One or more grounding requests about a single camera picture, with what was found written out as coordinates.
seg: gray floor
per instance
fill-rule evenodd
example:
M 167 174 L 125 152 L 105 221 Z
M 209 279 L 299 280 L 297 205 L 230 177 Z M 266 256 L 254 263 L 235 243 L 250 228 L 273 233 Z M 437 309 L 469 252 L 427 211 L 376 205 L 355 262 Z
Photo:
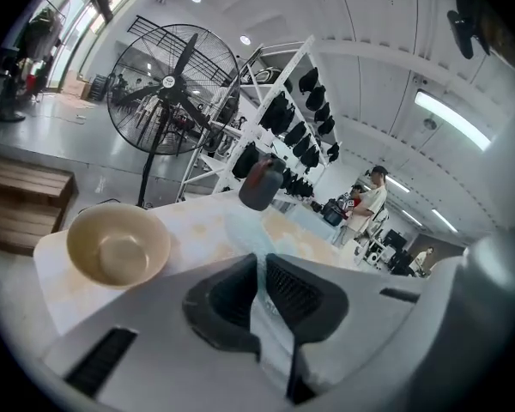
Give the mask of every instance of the gray floor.
M 147 155 L 116 132 L 106 106 L 47 95 L 26 112 L 29 114 L 23 122 L 0 123 L 0 155 L 75 174 L 77 192 L 67 209 L 63 229 L 80 210 L 109 198 L 136 202 Z M 190 157 L 155 158 L 146 202 L 156 207 L 175 201 Z M 202 172 L 195 169 L 192 175 Z M 191 191 L 209 193 L 214 183 L 215 176 L 206 178 Z M 0 324 L 4 334 L 37 358 L 58 335 L 31 257 L 0 252 Z

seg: standing fan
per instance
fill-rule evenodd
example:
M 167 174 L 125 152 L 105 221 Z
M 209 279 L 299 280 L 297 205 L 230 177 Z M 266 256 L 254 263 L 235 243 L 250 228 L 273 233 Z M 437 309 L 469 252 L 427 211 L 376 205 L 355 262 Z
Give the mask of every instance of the standing fan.
M 111 78 L 112 123 L 124 140 L 148 153 L 137 200 L 142 207 L 155 155 L 200 148 L 235 117 L 239 68 L 231 50 L 209 30 L 175 24 L 131 43 Z

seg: wooden pallet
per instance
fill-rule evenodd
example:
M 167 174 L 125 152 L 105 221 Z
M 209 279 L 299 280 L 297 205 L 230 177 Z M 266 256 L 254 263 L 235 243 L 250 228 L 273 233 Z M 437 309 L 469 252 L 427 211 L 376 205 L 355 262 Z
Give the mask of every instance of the wooden pallet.
M 60 228 L 73 190 L 72 173 L 0 158 L 0 249 L 32 255 Z

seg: beige bowl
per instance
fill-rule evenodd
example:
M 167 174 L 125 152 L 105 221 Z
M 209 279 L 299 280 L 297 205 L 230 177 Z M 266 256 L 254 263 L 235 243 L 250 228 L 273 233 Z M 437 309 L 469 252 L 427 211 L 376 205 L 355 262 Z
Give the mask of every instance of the beige bowl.
M 88 279 L 114 288 L 141 284 L 162 270 L 170 234 L 147 210 L 104 203 L 82 211 L 67 232 L 67 250 Z

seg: black cap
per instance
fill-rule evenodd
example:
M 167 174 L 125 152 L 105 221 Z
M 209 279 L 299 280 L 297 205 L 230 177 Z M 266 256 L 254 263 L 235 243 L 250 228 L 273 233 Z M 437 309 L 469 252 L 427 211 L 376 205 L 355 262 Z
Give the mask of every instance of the black cap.
M 380 173 L 380 174 L 384 174 L 384 177 L 388 174 L 387 170 L 386 170 L 384 167 L 382 167 L 381 165 L 376 165 L 376 166 L 372 169 L 371 173 Z

